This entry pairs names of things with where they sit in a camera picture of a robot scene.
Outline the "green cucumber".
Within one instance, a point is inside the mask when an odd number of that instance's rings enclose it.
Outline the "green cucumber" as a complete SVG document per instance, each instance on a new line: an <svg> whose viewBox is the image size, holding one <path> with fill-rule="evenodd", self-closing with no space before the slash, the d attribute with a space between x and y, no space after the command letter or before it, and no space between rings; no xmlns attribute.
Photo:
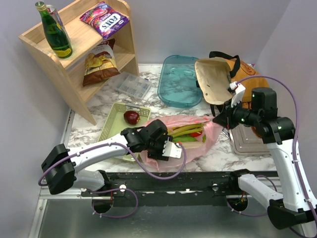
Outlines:
<svg viewBox="0 0 317 238"><path fill-rule="evenodd" d="M173 142L202 142L205 143L206 141L206 136L204 135L203 137L192 137L190 135L184 135L184 136L179 136L179 137L174 137Z"/></svg>

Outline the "green celery stalk bunch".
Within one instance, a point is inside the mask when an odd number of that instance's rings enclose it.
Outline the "green celery stalk bunch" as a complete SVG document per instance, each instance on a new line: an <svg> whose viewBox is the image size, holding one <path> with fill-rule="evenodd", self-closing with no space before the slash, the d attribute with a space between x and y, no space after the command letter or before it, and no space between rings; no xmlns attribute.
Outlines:
<svg viewBox="0 0 317 238"><path fill-rule="evenodd" d="M168 133L168 135L173 136L173 137L179 137L179 136L188 135L188 134L192 134L192 133L196 133L196 132L202 132L203 127L204 127L204 125L201 123L181 126L173 131L170 131Z"/></svg>

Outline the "pink plastic grocery bag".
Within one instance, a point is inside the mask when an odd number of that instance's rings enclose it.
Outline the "pink plastic grocery bag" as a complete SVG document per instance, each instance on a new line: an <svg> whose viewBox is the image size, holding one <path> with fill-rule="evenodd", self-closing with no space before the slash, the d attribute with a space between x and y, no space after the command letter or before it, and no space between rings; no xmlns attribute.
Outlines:
<svg viewBox="0 0 317 238"><path fill-rule="evenodd" d="M186 162L191 162L195 158L206 155L210 148L216 143L222 127L212 122L213 117L211 116L189 116L189 115L175 115L175 116L164 116L159 118L167 127L169 131L174 131L176 127L188 126L191 124L202 124L202 134L197 136L197 141L183 142L183 146L186 150L187 159ZM155 160L147 156L147 152L143 151L140 153L142 162L158 171L163 171L170 168L176 168L183 163L184 157L180 159L169 158L168 161Z"/></svg>

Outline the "orange tote bag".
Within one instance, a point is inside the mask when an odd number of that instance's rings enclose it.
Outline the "orange tote bag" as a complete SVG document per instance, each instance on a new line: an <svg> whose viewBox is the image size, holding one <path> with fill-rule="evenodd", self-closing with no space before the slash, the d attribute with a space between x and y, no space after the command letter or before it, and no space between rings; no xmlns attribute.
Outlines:
<svg viewBox="0 0 317 238"><path fill-rule="evenodd" d="M197 86L200 87L205 101L210 104L213 116L215 109L222 111L224 102L231 99L227 91L230 83L259 75L238 55L231 56L219 51L211 51L208 58L196 60L194 67Z"/></svg>

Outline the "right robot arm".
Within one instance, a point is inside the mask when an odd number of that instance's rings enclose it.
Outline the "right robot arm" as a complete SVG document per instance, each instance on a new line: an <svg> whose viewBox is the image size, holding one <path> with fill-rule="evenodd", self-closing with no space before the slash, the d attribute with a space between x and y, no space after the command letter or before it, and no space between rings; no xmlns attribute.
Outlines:
<svg viewBox="0 0 317 238"><path fill-rule="evenodd" d="M259 181L247 169L231 172L228 189L233 194L250 194L267 209L271 223L279 230L317 219L317 199L308 183L299 155L296 129L291 119L277 115L277 96L271 88L252 90L252 109L242 107L245 87L231 83L232 99L212 121L227 129L239 124L254 127L267 146L282 187L278 193Z"/></svg>

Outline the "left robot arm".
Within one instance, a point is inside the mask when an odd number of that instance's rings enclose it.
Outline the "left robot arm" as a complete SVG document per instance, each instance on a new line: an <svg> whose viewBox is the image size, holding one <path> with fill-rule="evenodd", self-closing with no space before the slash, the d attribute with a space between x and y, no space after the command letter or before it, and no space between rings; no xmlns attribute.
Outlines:
<svg viewBox="0 0 317 238"><path fill-rule="evenodd" d="M167 159L172 155L172 137L165 124L157 119L147 126L126 128L104 141L82 147L75 152L64 144L55 146L41 165L50 194L56 195L73 187L80 179L79 172L103 160L147 151L154 158Z"/></svg>

